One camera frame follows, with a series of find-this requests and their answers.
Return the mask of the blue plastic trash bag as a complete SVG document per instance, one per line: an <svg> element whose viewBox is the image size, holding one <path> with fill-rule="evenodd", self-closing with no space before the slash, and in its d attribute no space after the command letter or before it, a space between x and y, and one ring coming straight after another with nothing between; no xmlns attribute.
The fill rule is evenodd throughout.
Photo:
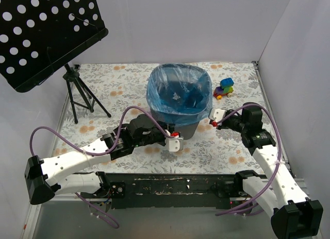
<svg viewBox="0 0 330 239"><path fill-rule="evenodd" d="M146 100L157 112L200 115L212 107L212 82L201 67L168 63L154 68L148 79Z"/></svg>

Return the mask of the grey mesh trash bin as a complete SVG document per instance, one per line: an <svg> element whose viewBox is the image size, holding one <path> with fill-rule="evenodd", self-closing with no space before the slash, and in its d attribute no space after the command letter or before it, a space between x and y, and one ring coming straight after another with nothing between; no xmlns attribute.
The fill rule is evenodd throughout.
<svg viewBox="0 0 330 239"><path fill-rule="evenodd" d="M154 111L151 108L150 110L155 120L166 124L174 124L175 130L179 131L185 140L188 140L194 135L199 122L209 116L211 108L200 115L171 115Z"/></svg>

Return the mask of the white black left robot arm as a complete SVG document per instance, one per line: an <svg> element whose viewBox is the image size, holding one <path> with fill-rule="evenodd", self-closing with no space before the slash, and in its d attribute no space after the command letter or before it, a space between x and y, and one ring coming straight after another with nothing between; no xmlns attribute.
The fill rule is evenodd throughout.
<svg viewBox="0 0 330 239"><path fill-rule="evenodd" d="M43 204L58 194L76 192L106 197L109 184L96 173L82 174L81 170L130 155L135 148L152 144L177 152L182 147L182 138L172 125L158 123L148 114L140 114L86 146L73 145L73 151L45 159L32 154L24 173L29 202Z"/></svg>

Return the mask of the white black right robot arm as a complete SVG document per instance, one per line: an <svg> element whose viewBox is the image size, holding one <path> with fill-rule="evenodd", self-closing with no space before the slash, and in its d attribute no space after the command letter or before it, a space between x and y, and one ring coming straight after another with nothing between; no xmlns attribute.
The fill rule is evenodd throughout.
<svg viewBox="0 0 330 239"><path fill-rule="evenodd" d="M316 236L323 214L318 200L311 200L297 184L282 162L281 140L277 127L276 137L263 128L262 117L269 112L256 103L245 103L237 110L213 108L210 124L216 129L230 129L241 135L244 146L260 165L268 182L252 170L236 173L233 184L238 196L249 195L270 218L277 238L305 238Z"/></svg>

